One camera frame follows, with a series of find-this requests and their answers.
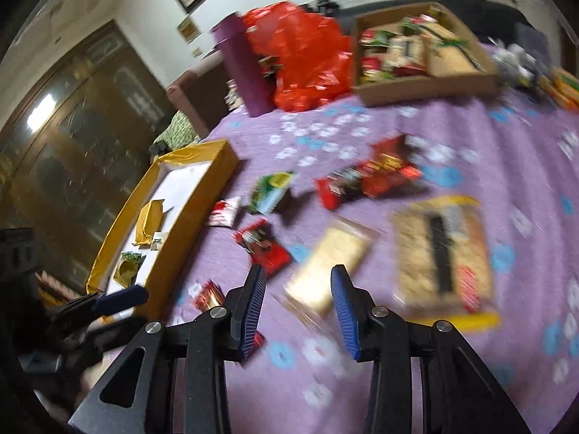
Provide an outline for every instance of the gold package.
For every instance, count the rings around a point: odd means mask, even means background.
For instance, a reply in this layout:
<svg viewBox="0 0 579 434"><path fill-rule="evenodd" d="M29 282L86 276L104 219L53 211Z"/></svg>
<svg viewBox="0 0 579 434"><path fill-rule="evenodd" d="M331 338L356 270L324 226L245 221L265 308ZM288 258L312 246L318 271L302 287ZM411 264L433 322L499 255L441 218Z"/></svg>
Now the gold package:
<svg viewBox="0 0 579 434"><path fill-rule="evenodd" d="M135 227L135 242L133 244L151 244L153 235L159 230L163 219L163 199L150 201L139 213Z"/></svg>
<svg viewBox="0 0 579 434"><path fill-rule="evenodd" d="M352 276L376 235L354 221L337 218L286 285L286 306L305 321L326 313L332 306L332 267L343 264Z"/></svg>
<svg viewBox="0 0 579 434"><path fill-rule="evenodd" d="M113 274L112 278L122 288L128 288L131 285L132 279L137 275L142 262L143 255L141 255L141 253L121 253L117 269L115 269L115 274Z"/></svg>
<svg viewBox="0 0 579 434"><path fill-rule="evenodd" d="M397 213L393 223L399 265L395 297L404 318L430 323L454 316L470 320L463 327L471 330L497 323L492 308L493 278L476 200L454 195L415 203Z"/></svg>

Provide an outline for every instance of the candy wrapper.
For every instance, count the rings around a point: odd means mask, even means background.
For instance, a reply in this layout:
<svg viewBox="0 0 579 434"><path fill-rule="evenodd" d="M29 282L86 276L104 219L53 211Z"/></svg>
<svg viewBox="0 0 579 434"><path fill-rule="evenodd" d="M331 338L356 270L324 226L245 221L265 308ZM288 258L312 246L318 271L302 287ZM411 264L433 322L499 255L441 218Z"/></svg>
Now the candy wrapper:
<svg viewBox="0 0 579 434"><path fill-rule="evenodd" d="M124 289L130 287L142 262L143 255L141 253L133 251L122 252L117 268L115 269L115 274L112 276L113 280Z"/></svg>
<svg viewBox="0 0 579 434"><path fill-rule="evenodd" d="M393 218L398 244L400 314L432 324L451 321L459 330L499 322L478 203L445 196L411 205Z"/></svg>
<svg viewBox="0 0 579 434"><path fill-rule="evenodd" d="M207 281L193 300L193 305L200 312L206 312L213 307L221 307L225 303L225 295L215 282ZM248 358L254 355L265 344L265 338L260 332L255 332L254 345Z"/></svg>
<svg viewBox="0 0 579 434"><path fill-rule="evenodd" d="M163 220L163 199L150 201L140 211L133 244L151 244Z"/></svg>
<svg viewBox="0 0 579 434"><path fill-rule="evenodd" d="M251 193L247 210L252 214L270 214L281 210L283 204L291 200L290 186L294 178L292 171L280 171L259 178Z"/></svg>
<svg viewBox="0 0 579 434"><path fill-rule="evenodd" d="M395 77L426 75L427 57L428 43L424 36L397 36L390 40L383 63Z"/></svg>
<svg viewBox="0 0 579 434"><path fill-rule="evenodd" d="M238 230L233 237L237 244L250 253L251 262L263 267L267 278L291 261L288 251L271 234L270 224L265 218Z"/></svg>
<svg viewBox="0 0 579 434"><path fill-rule="evenodd" d="M377 198L415 183L422 173L410 162L410 147L406 134L382 140L372 145L372 159L332 172L316 179L318 200L328 210L362 194Z"/></svg>
<svg viewBox="0 0 579 434"><path fill-rule="evenodd" d="M211 215L209 215L208 225L210 227L233 227L240 206L240 195L219 201L215 204L215 207L213 207Z"/></svg>
<svg viewBox="0 0 579 434"><path fill-rule="evenodd" d="M393 36L395 36L395 34L390 31L366 29L360 37L360 45L386 48L389 45L389 39Z"/></svg>
<svg viewBox="0 0 579 434"><path fill-rule="evenodd" d="M362 167L362 191L371 198L392 192L420 179L422 173L409 160L406 134L372 145L372 159Z"/></svg>
<svg viewBox="0 0 579 434"><path fill-rule="evenodd" d="M337 209L343 202L362 195L363 177L364 173L356 165L338 169L326 178L314 180L318 200L328 210Z"/></svg>
<svg viewBox="0 0 579 434"><path fill-rule="evenodd" d="M332 307L332 267L343 264L353 277L376 238L375 231L354 221L334 220L286 285L284 306L306 324L319 327L319 318Z"/></svg>

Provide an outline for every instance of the cardboard box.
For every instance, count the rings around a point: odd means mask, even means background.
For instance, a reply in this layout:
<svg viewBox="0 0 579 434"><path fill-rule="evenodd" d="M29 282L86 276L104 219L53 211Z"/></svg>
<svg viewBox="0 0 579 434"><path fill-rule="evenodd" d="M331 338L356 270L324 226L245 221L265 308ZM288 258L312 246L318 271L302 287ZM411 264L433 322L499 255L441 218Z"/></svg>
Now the cardboard box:
<svg viewBox="0 0 579 434"><path fill-rule="evenodd" d="M362 32L366 29L386 29L399 32L399 22L404 16L417 17L421 14L427 14L432 6L438 7L446 14L453 25L453 32L456 37L468 43L468 51L481 65L482 71L475 69L458 48L445 47L439 49L442 51L442 57L431 55L428 58L428 72L431 76L409 76L362 84L360 77L364 47L358 44ZM356 25L352 32L352 43L354 44L354 63L352 64L354 85L352 89L369 107L410 99L457 95L494 95L499 91L497 68L479 44L477 37L459 18L438 3L414 3L361 15L356 18Z"/></svg>
<svg viewBox="0 0 579 434"><path fill-rule="evenodd" d="M132 247L141 208L151 199L163 198L161 231L167 232L163 246L158 251L131 248L146 253L135 283L149 291L149 300L134 311L120 313L121 318L134 314L151 320L163 319L181 268L238 162L226 140L186 147L158 158L128 198L102 243L86 284L87 292L111 293L121 289L111 278L121 251ZM167 181L174 173L177 176Z"/></svg>

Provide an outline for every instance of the purple cylinder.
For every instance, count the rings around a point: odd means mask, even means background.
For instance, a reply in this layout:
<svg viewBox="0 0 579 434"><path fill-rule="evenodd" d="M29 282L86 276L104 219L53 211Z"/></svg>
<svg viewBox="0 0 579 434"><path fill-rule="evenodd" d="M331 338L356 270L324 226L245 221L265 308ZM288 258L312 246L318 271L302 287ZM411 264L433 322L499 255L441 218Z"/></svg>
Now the purple cylinder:
<svg viewBox="0 0 579 434"><path fill-rule="evenodd" d="M258 58L251 50L245 29L241 18L233 13L211 28L211 32L248 114L258 117L276 108L273 103L274 87L261 74Z"/></svg>

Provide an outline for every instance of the red snack bag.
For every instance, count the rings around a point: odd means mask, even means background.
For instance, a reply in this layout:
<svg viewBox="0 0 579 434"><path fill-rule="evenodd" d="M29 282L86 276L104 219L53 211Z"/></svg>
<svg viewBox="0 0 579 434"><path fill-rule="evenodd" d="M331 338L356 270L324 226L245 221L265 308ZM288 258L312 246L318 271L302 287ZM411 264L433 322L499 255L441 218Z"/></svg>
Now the red snack bag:
<svg viewBox="0 0 579 434"><path fill-rule="evenodd" d="M238 230L233 237L237 244L250 253L252 263L263 267L268 278L291 261L288 251L275 241L265 218Z"/></svg>

